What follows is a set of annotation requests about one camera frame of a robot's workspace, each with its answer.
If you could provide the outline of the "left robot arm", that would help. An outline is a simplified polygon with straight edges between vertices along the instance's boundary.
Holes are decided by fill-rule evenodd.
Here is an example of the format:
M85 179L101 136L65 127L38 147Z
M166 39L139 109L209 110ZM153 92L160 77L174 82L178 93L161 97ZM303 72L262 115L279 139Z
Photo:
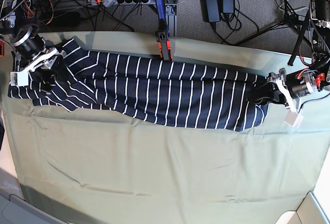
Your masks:
M300 114L305 103L301 98L329 91L329 0L309 0L305 17L300 19L298 10L289 0L277 6L283 11L283 20L263 31L258 37L281 26L296 30L298 34L288 65L299 58L304 68L288 74L284 68L271 72L264 83L258 84L247 96L251 103L285 105L291 112Z

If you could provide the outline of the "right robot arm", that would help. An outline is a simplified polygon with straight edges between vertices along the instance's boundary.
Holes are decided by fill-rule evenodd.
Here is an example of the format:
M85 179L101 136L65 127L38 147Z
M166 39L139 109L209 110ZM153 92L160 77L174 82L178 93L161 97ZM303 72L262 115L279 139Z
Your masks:
M32 0L1 0L1 55L8 45L13 55L12 88L39 86L42 95L50 95L54 85L68 80L63 62L66 52L58 46L48 46L39 36L42 22L34 16L31 3Z

